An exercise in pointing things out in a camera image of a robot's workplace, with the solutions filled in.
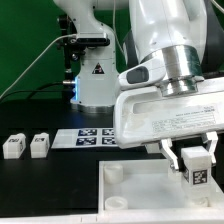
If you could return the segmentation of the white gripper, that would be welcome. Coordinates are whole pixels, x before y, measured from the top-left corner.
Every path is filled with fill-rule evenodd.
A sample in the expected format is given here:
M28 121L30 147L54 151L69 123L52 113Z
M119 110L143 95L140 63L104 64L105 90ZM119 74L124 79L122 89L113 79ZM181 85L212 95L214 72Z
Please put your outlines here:
M172 140L200 136L216 164L217 133L224 131L224 78L197 84L193 94L163 97L156 87L128 90L119 95L114 108L114 134L120 148L159 142L160 152L179 171Z

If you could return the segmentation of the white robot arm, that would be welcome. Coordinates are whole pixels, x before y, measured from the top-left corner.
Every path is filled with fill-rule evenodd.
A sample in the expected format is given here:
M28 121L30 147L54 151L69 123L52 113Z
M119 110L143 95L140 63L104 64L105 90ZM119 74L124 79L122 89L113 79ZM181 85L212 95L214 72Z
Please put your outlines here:
M209 0L54 0L75 26L69 42L82 62L72 106L114 112L115 139L129 148L157 142L174 170L186 164L171 146L200 136L214 164L224 131L224 30ZM131 29L124 43L127 70L115 65L115 32L97 10L126 8Z

